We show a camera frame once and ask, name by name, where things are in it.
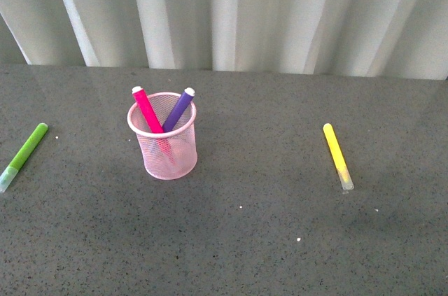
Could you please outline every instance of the pink mesh pen holder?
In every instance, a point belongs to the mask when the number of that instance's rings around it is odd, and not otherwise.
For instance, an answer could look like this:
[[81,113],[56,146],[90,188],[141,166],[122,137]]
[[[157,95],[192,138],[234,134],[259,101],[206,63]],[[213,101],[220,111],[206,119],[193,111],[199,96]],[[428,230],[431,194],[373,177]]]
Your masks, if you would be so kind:
[[[171,92],[148,95],[160,124],[167,119],[180,96]],[[137,103],[132,105],[127,123],[137,135],[146,171],[151,176],[176,179],[193,170],[197,162],[195,118],[196,106],[190,102],[172,132],[153,134]]]

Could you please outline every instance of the table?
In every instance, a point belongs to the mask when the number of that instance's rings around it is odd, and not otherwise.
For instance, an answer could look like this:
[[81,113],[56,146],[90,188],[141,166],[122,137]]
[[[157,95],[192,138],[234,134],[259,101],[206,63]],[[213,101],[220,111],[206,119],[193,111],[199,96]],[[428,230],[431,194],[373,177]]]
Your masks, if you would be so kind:
[[[198,163],[150,177],[131,89],[196,90]],[[448,82],[0,66],[2,295],[446,295]],[[355,190],[344,195],[322,126]]]

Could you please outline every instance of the curtain fold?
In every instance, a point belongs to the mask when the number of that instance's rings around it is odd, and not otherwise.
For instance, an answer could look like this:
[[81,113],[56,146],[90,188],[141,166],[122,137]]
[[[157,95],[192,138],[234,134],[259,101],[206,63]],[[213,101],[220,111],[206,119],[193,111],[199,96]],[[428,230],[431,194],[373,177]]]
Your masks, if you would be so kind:
[[0,0],[0,62],[448,76],[448,0]]

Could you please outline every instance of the marker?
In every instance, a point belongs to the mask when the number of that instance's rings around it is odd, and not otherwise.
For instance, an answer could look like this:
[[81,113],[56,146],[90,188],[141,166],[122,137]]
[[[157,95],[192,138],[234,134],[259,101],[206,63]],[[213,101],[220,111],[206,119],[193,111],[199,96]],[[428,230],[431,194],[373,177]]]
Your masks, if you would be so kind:
[[168,115],[168,118],[165,120],[165,123],[162,126],[165,133],[173,130],[174,126],[179,121],[183,112],[190,105],[190,102],[194,97],[195,91],[191,87],[188,87],[183,91],[182,95],[177,100],[176,104],[171,110],[171,113]]
[[353,185],[353,182],[351,181],[349,170],[347,169],[347,165],[345,164],[344,156],[342,156],[342,151],[337,142],[333,126],[329,123],[326,123],[323,126],[323,133],[325,134],[325,138],[327,138],[328,147],[330,147],[330,152],[333,157],[333,161],[335,162],[337,174],[339,175],[339,179],[341,180],[342,188],[344,190],[353,190],[355,187]]
[[157,116],[155,115],[155,112],[153,110],[153,107],[151,106],[151,103],[148,100],[148,97],[146,96],[145,90],[140,86],[136,86],[132,89],[132,95],[134,96],[135,101],[139,105],[141,114],[143,114],[143,116],[145,117],[146,122],[148,123],[148,126],[151,129],[151,132],[154,134],[163,133],[163,128],[160,125]]
[[48,131],[48,126],[45,123],[39,123],[29,136],[27,141],[21,147],[17,155],[13,158],[10,164],[6,167],[5,171],[0,176],[0,193],[5,192],[8,186],[13,181],[15,175],[18,174],[22,165],[28,160],[35,147],[39,144],[43,136]]
[[[154,109],[151,106],[151,103],[148,100],[148,97],[146,96],[146,92],[143,88],[140,86],[136,86],[132,88],[132,95],[134,96],[135,101],[137,102],[137,105],[140,108],[141,114],[143,114],[143,117],[145,117],[146,123],[148,123],[149,128],[151,129],[151,132],[154,134],[162,134],[164,133],[162,126],[160,125],[159,120],[157,119],[157,116],[155,115]],[[175,164],[171,146],[169,145],[169,142],[167,139],[157,139],[157,143],[160,147],[160,150],[168,155],[169,160]]]

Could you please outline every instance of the white marker cap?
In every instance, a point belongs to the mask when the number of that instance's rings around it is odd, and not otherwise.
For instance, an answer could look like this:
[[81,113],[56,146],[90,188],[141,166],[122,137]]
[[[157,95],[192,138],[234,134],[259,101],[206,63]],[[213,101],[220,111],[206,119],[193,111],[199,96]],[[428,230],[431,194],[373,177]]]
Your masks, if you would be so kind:
[[137,93],[138,91],[141,91],[143,88],[141,86],[136,86],[132,88],[132,94]]
[[185,89],[185,93],[188,94],[190,97],[194,97],[195,96],[195,91],[191,87],[187,87]]

